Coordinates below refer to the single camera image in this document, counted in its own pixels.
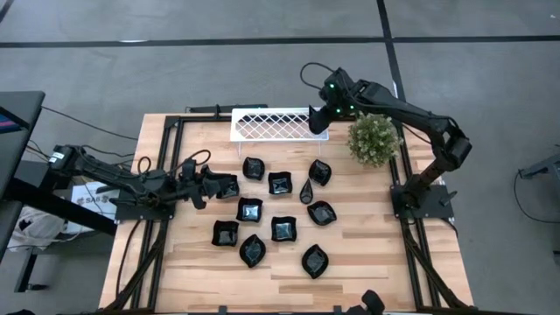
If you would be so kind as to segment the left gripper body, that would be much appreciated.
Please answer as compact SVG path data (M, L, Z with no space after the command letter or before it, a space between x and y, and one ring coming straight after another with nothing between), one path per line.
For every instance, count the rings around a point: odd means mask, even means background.
M207 203L203 200L203 185L194 177L180 176L176 189L178 200L190 200L196 209L204 209Z

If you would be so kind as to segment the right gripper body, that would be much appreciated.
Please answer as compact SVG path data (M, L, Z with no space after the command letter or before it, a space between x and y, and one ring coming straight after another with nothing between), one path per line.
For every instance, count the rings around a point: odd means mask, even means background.
M323 89L321 99L325 102L321 112L328 118L348 118L358 115L356 105L343 90Z

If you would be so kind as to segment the black square mini plate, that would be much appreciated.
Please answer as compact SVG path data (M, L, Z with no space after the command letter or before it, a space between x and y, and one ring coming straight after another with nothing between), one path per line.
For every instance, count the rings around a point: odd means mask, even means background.
M261 220L263 201L261 199L240 198L238 201L236 219L258 223Z
M271 239L274 242L294 242L297 239L297 219L291 216L273 217Z
M231 175L229 181L224 189L216 194L216 198L219 200L236 197L240 194L240 187L238 184L237 176Z
M242 173L247 179L260 181L265 173L265 164L259 158L246 157L242 165Z
M212 244L218 247L235 247L238 240L238 228L239 224L236 221L217 220L213 225Z
M288 171L270 172L268 183L269 194L292 193L291 173Z

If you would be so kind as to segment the black teardrop mini plate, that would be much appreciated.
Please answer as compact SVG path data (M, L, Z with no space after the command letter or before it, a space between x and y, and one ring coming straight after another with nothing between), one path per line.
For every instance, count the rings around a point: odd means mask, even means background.
M305 183L304 183L304 185L303 185L303 187L302 187L302 189L299 193L299 199L305 205L308 205L308 204L312 203L313 190L312 190L312 183L311 183L311 180L309 178L305 181Z

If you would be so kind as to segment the potted green artificial plant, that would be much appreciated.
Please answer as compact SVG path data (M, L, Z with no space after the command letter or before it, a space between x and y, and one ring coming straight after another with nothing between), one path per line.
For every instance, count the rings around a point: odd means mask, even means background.
M403 143L390 117L359 113L348 127L347 147L361 165L375 168L394 158Z

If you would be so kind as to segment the black bar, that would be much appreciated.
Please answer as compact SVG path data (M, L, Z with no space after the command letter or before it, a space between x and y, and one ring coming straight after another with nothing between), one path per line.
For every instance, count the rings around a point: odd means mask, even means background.
M267 104L235 104L235 105L220 105L215 104L208 107L185 107L187 114L211 114L219 116L222 113L231 113L234 109L267 109Z

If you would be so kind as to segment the white cardboard box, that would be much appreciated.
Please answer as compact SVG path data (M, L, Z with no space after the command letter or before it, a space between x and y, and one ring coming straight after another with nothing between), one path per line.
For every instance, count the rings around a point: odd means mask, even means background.
M97 193L102 187L101 182L89 182L84 185L75 185L72 188L71 201L96 214L103 215L111 220L115 219L116 206L109 200L118 196L118 191Z

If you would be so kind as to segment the white bag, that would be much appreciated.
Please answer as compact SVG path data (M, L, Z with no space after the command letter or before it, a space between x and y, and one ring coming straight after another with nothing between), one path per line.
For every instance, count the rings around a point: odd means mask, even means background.
M64 230L65 221L30 206L24 206L8 242L7 249L46 249Z

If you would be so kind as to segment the black office desk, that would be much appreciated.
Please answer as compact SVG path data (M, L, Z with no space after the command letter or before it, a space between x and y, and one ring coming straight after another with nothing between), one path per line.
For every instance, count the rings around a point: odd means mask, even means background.
M14 125L9 132L0 128L0 262L24 206L106 235L116 234L116 224L111 219L15 177L45 96L42 91L0 92L0 116Z

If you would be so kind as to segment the computer screen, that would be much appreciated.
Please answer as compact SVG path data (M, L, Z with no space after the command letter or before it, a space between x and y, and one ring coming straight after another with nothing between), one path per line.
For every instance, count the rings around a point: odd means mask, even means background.
M30 124L24 119L11 113L8 109L0 107L0 134L28 130Z

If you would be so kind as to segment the grey metal stand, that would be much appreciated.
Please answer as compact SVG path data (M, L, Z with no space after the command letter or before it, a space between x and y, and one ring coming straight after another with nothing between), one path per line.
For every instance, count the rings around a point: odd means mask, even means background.
M522 179L532 179L537 174L549 174L560 181L560 153L521 169L519 173Z

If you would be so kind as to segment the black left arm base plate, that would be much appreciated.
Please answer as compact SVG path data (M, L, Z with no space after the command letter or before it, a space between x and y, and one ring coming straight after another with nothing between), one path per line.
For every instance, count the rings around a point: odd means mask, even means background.
M175 215L174 204L160 204L150 207L136 201L132 195L121 191L116 198L109 201L116 206L115 218L118 221L163 221L172 219Z

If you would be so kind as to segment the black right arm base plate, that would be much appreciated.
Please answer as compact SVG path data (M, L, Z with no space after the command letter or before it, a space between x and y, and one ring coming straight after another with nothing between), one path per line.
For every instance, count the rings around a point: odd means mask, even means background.
M394 215L400 219L452 218L454 213L451 200L456 194L456 191L448 192L445 185L431 185L420 199L420 207L411 207L403 200L402 185L390 187Z

